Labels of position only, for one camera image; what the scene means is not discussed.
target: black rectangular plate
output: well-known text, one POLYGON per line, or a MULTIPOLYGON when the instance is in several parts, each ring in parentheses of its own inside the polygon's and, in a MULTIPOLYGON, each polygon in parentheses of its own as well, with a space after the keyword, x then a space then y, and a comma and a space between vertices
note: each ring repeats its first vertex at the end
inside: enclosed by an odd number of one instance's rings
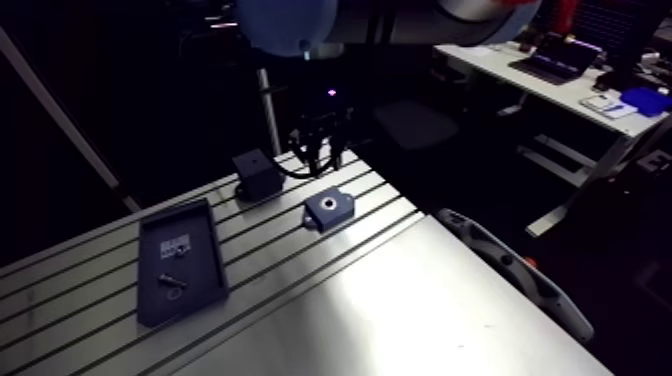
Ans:
POLYGON ((138 322, 153 327, 186 316, 229 296, 210 204, 199 200, 170 208, 140 222, 138 322), (178 246, 188 252, 179 257, 178 246), (184 289, 159 283, 170 275, 184 289))

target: desk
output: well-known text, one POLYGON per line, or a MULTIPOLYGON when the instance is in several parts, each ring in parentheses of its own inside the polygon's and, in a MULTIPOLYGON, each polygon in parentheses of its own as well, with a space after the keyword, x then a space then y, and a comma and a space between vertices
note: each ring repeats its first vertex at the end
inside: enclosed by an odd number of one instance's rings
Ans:
MULTIPOLYGON (((509 67, 509 63, 529 56, 528 54, 518 51, 516 44, 514 43, 492 47, 477 47, 476 49, 461 48, 454 45, 442 45, 436 46, 435 48, 440 53, 448 56, 449 59, 455 59, 480 72, 517 86, 522 89, 525 94, 530 93, 543 98, 590 120, 594 124, 604 127, 617 135, 617 139, 613 146, 609 148, 599 161, 593 161, 576 150, 573 150, 546 135, 540 134, 535 138, 536 141, 544 144, 546 147, 554 149, 580 163, 583 168, 579 171, 569 171, 531 149, 519 146, 518 152, 520 154, 578 188, 577 192, 567 202, 527 227, 528 233, 533 236, 542 235, 560 222, 565 217, 567 210, 591 183, 595 182, 597 179, 613 175, 620 171, 624 167, 624 158, 635 145, 641 150, 641 152, 635 156, 642 156, 642 153, 646 151, 648 147, 653 145, 653 143, 672 126, 671 121, 663 122, 663 120, 667 118, 667 114, 662 114, 654 118, 647 118, 640 114, 632 114, 617 120, 610 120, 579 104, 579 100, 588 98, 592 95, 597 95, 591 88, 595 84, 595 79, 602 72, 596 69, 588 69, 581 78, 564 85, 553 85, 509 67), (646 143, 644 145, 638 145, 642 138, 649 134, 652 136, 648 138, 646 143)), ((610 90, 607 94, 616 98, 620 97, 620 93, 614 90, 610 90)))
POLYGON ((343 162, 256 204, 229 176, 0 269, 0 374, 610 374, 365 162, 343 162), (303 200, 330 186, 356 217, 300 227, 303 200), (231 296, 142 327, 138 220, 203 197, 231 296))

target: metal pole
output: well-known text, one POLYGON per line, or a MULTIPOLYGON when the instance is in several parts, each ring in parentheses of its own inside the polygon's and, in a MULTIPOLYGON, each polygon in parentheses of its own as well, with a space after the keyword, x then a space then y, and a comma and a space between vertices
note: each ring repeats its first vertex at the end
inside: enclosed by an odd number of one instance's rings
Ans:
MULTIPOLYGON (((42 104, 47 113, 51 116, 54 122, 61 128, 61 130, 68 137, 70 142, 75 145, 75 148, 82 154, 84 159, 93 167, 98 175, 105 181, 108 187, 115 193, 121 192, 119 180, 110 170, 103 159, 96 153, 95 149, 87 142, 86 138, 79 132, 72 120, 66 115, 65 111, 56 102, 51 93, 44 86, 42 81, 37 77, 33 69, 30 67, 21 52, 16 48, 16 45, 11 40, 5 29, 0 26, 0 51, 4 53, 10 64, 19 74, 23 82, 28 86, 30 91, 35 95, 37 100, 42 104)), ((122 201, 132 212, 140 210, 138 203, 128 195, 122 195, 122 201)))
POLYGON ((280 147, 280 137, 278 137, 278 125, 275 122, 273 98, 271 98, 271 93, 268 92, 270 86, 268 84, 266 69, 258 69, 257 78, 259 79, 259 90, 262 91, 261 102, 264 105, 264 112, 266 113, 266 124, 268 125, 268 134, 271 137, 271 146, 273 147, 275 156, 278 156, 282 154, 282 148, 280 147))

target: aluminum table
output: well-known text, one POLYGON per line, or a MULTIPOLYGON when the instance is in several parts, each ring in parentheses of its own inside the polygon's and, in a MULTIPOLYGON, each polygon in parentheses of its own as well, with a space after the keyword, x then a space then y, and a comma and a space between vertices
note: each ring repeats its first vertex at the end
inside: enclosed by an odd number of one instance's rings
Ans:
POLYGON ((255 204, 229 176, 0 269, 0 374, 610 374, 355 154, 343 162, 255 204), (355 218, 304 229, 303 200, 330 186, 355 218), (138 220, 202 197, 231 296, 145 328, 138 220))

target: laptop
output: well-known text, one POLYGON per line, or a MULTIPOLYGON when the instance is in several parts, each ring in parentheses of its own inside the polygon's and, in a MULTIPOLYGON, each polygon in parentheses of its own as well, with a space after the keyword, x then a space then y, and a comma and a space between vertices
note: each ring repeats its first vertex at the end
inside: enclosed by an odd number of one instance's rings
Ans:
POLYGON ((566 41, 562 35, 547 34, 534 54, 510 63, 511 68, 562 85, 581 77, 602 49, 578 40, 566 41))

